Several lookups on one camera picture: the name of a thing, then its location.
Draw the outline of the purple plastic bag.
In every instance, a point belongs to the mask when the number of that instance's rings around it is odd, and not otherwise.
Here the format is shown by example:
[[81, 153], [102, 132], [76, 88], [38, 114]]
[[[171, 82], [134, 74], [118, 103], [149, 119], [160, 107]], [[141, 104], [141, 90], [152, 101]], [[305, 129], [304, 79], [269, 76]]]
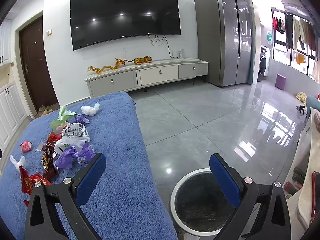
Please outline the purple plastic bag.
[[93, 147], [85, 142], [82, 149], [77, 150], [75, 146], [67, 147], [54, 162], [57, 168], [71, 167], [73, 160], [76, 159], [80, 165], [89, 163], [95, 156]]

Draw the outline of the red snack wrapper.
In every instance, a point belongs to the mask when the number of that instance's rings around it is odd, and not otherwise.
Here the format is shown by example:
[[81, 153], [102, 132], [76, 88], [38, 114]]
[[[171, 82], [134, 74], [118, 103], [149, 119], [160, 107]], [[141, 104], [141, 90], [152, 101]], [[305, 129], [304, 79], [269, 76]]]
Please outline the red snack wrapper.
[[41, 174], [36, 172], [35, 174], [30, 175], [23, 166], [19, 167], [20, 179], [22, 188], [22, 193], [28, 195], [32, 194], [33, 188], [37, 182], [41, 182], [44, 185], [51, 185], [51, 182], [44, 178]]

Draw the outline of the white round trash bin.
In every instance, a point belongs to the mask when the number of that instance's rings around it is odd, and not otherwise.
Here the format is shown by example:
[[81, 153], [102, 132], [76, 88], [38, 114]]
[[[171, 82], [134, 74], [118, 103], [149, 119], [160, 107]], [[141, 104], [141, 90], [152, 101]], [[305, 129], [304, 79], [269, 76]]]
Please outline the white round trash bin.
[[235, 211], [208, 168], [180, 179], [172, 191], [169, 207], [178, 228], [199, 239], [215, 239]]

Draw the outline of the dark red snack bag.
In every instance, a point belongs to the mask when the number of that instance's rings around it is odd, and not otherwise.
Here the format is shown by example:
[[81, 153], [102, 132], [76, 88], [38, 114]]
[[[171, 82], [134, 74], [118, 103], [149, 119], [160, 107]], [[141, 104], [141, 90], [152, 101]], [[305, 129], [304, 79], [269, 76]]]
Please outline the dark red snack bag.
[[59, 139], [61, 139], [60, 135], [51, 132], [42, 147], [43, 155], [41, 164], [43, 168], [43, 177], [47, 180], [51, 180], [54, 176], [59, 174], [58, 168], [54, 165], [54, 146]]

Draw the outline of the blue fuzzy blanket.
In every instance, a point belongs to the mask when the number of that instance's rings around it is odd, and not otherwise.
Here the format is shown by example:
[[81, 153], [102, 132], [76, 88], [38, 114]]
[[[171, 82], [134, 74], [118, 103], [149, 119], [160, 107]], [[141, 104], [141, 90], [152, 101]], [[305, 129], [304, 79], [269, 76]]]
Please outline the blue fuzzy blanket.
[[[110, 93], [68, 106], [80, 113], [81, 106], [100, 103], [99, 111], [86, 125], [96, 153], [106, 157], [106, 168], [88, 202], [81, 209], [102, 239], [177, 239], [172, 220], [152, 176], [135, 102], [125, 92]], [[25, 154], [26, 170], [42, 173], [45, 142], [59, 111], [31, 121], [12, 149], [16, 160], [20, 144], [27, 140], [32, 150]], [[21, 192], [18, 171], [10, 161], [1, 176], [1, 218], [16, 239], [24, 239], [28, 194]]]

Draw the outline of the black white printed paper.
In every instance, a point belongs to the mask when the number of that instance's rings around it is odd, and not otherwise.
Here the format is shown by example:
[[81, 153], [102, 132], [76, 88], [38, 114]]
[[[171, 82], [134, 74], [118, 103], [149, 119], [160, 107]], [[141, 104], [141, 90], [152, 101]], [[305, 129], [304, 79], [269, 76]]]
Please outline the black white printed paper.
[[73, 123], [69, 126], [66, 126], [62, 130], [62, 141], [75, 141], [75, 140], [84, 140], [90, 142], [90, 138], [88, 135], [88, 131], [84, 124], [81, 123]]

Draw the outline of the red phone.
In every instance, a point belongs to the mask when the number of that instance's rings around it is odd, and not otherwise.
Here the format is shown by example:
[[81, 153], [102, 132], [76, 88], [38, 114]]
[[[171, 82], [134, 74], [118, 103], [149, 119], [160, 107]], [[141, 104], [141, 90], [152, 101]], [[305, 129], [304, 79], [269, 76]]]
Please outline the red phone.
[[311, 217], [316, 217], [320, 207], [320, 173], [313, 171], [312, 173], [312, 208]]

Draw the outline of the small pink wrapper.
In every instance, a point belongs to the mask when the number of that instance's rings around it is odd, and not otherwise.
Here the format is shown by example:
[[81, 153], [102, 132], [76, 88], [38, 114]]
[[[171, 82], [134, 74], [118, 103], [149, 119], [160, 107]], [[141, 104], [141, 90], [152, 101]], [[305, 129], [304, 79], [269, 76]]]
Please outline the small pink wrapper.
[[27, 153], [32, 149], [32, 143], [25, 140], [20, 144], [20, 149], [22, 153]]

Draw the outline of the white crumpled plastic bag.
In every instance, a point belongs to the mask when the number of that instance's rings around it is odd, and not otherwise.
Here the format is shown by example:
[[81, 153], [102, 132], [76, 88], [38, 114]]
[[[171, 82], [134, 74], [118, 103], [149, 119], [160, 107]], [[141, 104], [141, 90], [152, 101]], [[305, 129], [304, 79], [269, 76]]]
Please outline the white crumpled plastic bag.
[[82, 106], [81, 111], [84, 115], [94, 116], [99, 111], [99, 108], [100, 108], [100, 103], [96, 102], [93, 107], [92, 106]]

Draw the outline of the pair of slippers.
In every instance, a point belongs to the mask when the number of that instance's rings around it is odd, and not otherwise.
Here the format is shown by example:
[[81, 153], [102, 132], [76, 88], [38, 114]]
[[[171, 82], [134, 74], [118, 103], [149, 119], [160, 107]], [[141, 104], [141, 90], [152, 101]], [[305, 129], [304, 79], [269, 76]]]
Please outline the pair of slippers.
[[39, 108], [39, 114], [40, 115], [46, 115], [46, 114], [48, 114], [48, 113], [50, 113], [50, 112], [52, 112], [53, 111], [53, 109], [50, 107], [50, 106], [44, 106], [44, 105], [42, 105], [40, 108]]

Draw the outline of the golden tiger figurine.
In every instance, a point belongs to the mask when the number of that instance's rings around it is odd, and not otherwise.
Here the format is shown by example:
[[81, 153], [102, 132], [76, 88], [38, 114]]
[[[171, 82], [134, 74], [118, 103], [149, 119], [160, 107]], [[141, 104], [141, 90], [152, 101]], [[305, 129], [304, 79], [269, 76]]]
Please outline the golden tiger figurine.
[[134, 64], [143, 64], [143, 63], [151, 63], [152, 57], [151, 56], [145, 56], [145, 57], [136, 57], [132, 60], [124, 60], [125, 62], [134, 63]]

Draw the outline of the dark brown entrance door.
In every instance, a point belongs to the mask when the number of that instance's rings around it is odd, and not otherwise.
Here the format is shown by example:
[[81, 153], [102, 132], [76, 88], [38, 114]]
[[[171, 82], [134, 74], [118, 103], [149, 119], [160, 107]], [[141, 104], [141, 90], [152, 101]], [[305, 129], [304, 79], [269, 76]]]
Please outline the dark brown entrance door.
[[57, 103], [46, 61], [42, 17], [20, 31], [20, 54], [23, 73], [33, 105], [37, 111]]

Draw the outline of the washing machine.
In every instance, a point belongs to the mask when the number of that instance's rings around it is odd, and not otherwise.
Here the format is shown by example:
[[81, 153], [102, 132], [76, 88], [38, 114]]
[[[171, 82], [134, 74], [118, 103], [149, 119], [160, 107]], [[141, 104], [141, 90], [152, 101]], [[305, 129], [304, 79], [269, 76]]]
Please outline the washing machine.
[[263, 81], [268, 75], [268, 68], [270, 62], [270, 48], [261, 46], [260, 48], [260, 62], [259, 62], [259, 72], [257, 81]]

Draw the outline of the grey double-door refrigerator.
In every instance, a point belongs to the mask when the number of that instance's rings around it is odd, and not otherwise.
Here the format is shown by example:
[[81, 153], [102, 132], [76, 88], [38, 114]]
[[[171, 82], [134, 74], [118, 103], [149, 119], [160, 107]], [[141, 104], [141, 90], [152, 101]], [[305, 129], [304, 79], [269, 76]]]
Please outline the grey double-door refrigerator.
[[247, 83], [252, 19], [245, 0], [194, 0], [198, 56], [208, 62], [207, 82], [226, 87]]

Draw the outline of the black wall television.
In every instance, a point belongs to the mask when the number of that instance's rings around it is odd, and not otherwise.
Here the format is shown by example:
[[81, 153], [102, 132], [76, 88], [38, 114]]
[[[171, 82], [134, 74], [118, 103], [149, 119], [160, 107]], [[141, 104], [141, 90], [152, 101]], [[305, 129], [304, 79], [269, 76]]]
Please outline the black wall television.
[[143, 35], [180, 35], [178, 0], [71, 0], [74, 50]]

